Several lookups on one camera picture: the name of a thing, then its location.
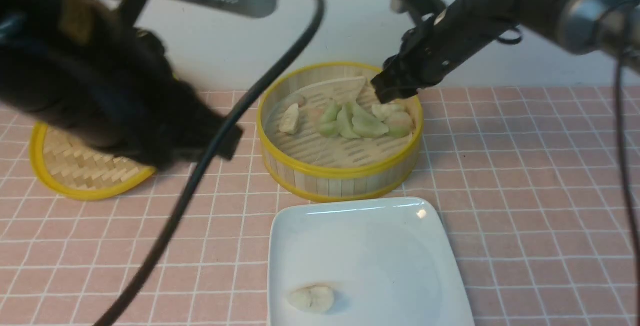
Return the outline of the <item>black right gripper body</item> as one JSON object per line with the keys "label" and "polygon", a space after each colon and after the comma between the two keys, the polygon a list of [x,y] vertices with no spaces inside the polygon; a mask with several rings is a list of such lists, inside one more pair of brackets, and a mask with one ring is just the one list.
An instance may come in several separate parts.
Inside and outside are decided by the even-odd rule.
{"label": "black right gripper body", "polygon": [[406,31],[398,53],[384,69],[410,73],[422,86],[436,86],[446,75],[491,42],[517,45],[522,32],[517,24],[497,16],[480,15],[472,0],[455,0],[445,12],[425,17]]}

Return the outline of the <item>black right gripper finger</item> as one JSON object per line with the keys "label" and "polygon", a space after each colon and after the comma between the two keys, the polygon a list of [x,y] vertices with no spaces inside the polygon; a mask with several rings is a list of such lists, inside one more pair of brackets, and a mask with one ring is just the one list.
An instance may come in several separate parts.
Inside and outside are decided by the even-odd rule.
{"label": "black right gripper finger", "polygon": [[422,89],[421,82],[410,73],[398,68],[386,68],[371,80],[375,96],[382,104],[408,99]]}

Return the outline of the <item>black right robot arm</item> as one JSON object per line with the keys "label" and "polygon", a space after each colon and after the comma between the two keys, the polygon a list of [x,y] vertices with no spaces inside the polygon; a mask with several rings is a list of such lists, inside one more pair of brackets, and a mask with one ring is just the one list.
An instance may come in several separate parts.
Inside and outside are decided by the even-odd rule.
{"label": "black right robot arm", "polygon": [[391,0],[413,29],[371,80],[381,103],[438,85],[491,42],[517,45],[520,26],[574,55],[601,51],[639,71],[639,0]]}

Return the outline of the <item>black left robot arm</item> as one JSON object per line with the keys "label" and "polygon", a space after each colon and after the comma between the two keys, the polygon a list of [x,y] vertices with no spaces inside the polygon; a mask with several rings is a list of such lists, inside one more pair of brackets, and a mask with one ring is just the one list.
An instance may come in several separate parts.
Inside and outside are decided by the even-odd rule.
{"label": "black left robot arm", "polygon": [[1,102],[96,152],[157,169],[201,159],[226,116],[135,26],[147,0],[1,0]]}

